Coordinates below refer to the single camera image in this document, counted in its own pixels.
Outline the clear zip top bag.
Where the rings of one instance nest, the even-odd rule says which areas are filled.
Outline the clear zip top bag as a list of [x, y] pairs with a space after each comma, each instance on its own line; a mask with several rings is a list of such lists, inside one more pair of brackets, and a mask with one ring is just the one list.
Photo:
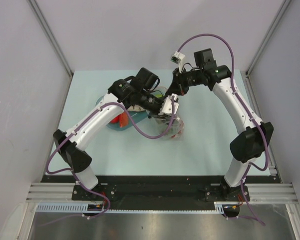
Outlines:
[[[166, 90], [167, 90], [166, 87], [158, 86], [154, 89], [152, 95], [154, 95], [157, 98], [160, 98], [164, 96]], [[150, 119], [151, 126], [154, 128], [155, 135], [159, 135], [162, 132], [164, 132], [170, 122], [169, 116], [166, 119], [162, 118], [162, 116], [159, 116], [159, 118], [148, 116], [148, 118]], [[183, 130], [184, 130], [184, 122], [181, 119], [180, 114], [176, 113], [171, 127], [169, 128], [168, 132], [164, 136], [162, 136], [162, 139], [171, 140], [171, 139], [180, 138], [182, 136]]]

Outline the red cherry tomato bunch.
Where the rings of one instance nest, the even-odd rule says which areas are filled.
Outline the red cherry tomato bunch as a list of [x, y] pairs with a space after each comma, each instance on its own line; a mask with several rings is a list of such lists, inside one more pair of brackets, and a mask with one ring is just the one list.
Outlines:
[[168, 131], [169, 138], [179, 138], [184, 130], [184, 122], [181, 119], [176, 119], [173, 121], [171, 128]]

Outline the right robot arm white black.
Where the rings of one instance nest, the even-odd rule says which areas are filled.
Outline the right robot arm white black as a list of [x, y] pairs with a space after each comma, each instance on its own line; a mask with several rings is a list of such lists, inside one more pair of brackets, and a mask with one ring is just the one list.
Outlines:
[[230, 143], [233, 159], [221, 183], [221, 197], [227, 201], [238, 195], [238, 188], [245, 182], [247, 171], [268, 145], [274, 127], [264, 122], [244, 100], [232, 72], [226, 65], [217, 65], [211, 49], [194, 53], [196, 67], [184, 69], [185, 55], [176, 51], [171, 61], [178, 66], [172, 72], [172, 82], [165, 95], [184, 96], [190, 87], [204, 85], [221, 101], [235, 124], [238, 136]]

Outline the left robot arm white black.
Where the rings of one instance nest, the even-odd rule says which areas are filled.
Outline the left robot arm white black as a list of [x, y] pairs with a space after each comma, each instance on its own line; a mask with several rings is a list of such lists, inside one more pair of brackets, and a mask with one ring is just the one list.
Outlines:
[[103, 127], [120, 114], [128, 113], [130, 107], [139, 106], [149, 113], [169, 119], [167, 128], [152, 139], [162, 137], [171, 128], [178, 109], [178, 96], [173, 93], [161, 98], [154, 96], [153, 86], [159, 82], [157, 75], [143, 67], [135, 76], [116, 80], [99, 104], [79, 123], [67, 131], [58, 129], [54, 132], [56, 149], [53, 153], [58, 153], [69, 165], [69, 171], [84, 187], [83, 194], [88, 199], [98, 198], [100, 187], [91, 168], [92, 158], [85, 149]]

